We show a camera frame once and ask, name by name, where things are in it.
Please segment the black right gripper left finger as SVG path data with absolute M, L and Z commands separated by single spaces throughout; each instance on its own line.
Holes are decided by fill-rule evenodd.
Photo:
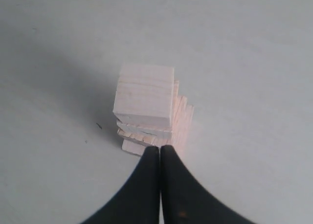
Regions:
M 120 190 L 83 223 L 157 224 L 159 209 L 159 148 L 149 146 Z

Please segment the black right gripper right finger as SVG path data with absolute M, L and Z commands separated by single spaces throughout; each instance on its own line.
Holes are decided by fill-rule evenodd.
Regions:
M 161 199 L 166 224 L 248 224 L 212 196 L 188 171 L 173 146 L 160 149 Z

